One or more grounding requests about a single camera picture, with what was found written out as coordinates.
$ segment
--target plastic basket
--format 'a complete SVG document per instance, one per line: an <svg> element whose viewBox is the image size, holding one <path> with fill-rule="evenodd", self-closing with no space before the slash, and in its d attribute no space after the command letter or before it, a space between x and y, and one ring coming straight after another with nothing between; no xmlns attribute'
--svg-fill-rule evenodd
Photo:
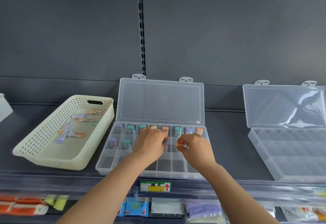
<svg viewBox="0 0 326 224"><path fill-rule="evenodd" d="M84 145L68 142L56 144L54 140L58 136L59 128L71 119L71 115L86 109L106 111L86 143ZM82 170L93 156L113 118L112 98L71 96L16 145L13 154L25 157L41 166Z"/></svg>
<svg viewBox="0 0 326 224"><path fill-rule="evenodd" d="M5 99L4 94L0 94L0 122L12 113L12 108Z"/></svg>

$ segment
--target lid latch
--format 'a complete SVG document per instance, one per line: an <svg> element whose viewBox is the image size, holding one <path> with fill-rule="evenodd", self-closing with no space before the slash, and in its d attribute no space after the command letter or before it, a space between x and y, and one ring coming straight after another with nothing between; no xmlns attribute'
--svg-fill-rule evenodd
<svg viewBox="0 0 326 224"><path fill-rule="evenodd" d="M270 81L268 80L258 80L255 82L255 85L268 85Z"/></svg>
<svg viewBox="0 0 326 224"><path fill-rule="evenodd" d="M144 76L143 74L133 74L132 79L143 79L145 80L146 79L146 76Z"/></svg>
<svg viewBox="0 0 326 224"><path fill-rule="evenodd" d="M179 82L193 82L194 81L194 79L192 79L191 77L181 77L180 79L179 79Z"/></svg>
<svg viewBox="0 0 326 224"><path fill-rule="evenodd" d="M317 81L304 81L301 86L316 86Z"/></svg>

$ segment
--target blue package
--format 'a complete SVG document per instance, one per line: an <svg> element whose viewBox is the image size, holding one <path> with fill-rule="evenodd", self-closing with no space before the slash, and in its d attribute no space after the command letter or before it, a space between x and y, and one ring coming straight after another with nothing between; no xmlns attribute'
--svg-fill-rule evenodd
<svg viewBox="0 0 326 224"><path fill-rule="evenodd" d="M123 216L123 214L124 214L124 206L125 206L125 202L122 203L121 208L120 208L117 216Z"/></svg>
<svg viewBox="0 0 326 224"><path fill-rule="evenodd" d="M126 202L124 216L148 217L148 202Z"/></svg>

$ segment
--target transparent lid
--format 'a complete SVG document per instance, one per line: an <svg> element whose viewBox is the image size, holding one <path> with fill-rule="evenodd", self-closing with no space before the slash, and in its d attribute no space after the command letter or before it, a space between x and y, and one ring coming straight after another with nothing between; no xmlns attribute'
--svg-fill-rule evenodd
<svg viewBox="0 0 326 224"><path fill-rule="evenodd" d="M116 121L205 125L204 84L121 78Z"/></svg>
<svg viewBox="0 0 326 224"><path fill-rule="evenodd" d="M325 128L325 87L243 85L247 126Z"/></svg>

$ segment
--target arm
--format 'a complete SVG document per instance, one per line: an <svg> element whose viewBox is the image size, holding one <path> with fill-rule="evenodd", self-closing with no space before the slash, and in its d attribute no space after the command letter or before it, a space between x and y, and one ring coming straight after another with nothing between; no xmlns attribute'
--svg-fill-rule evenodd
<svg viewBox="0 0 326 224"><path fill-rule="evenodd" d="M63 215L57 224L113 223L138 175L163 153L166 131L143 128L134 151Z"/></svg>
<svg viewBox="0 0 326 224"><path fill-rule="evenodd" d="M232 224L279 224L259 203L215 162L211 144L194 133L182 135L175 144L188 163L213 187Z"/></svg>

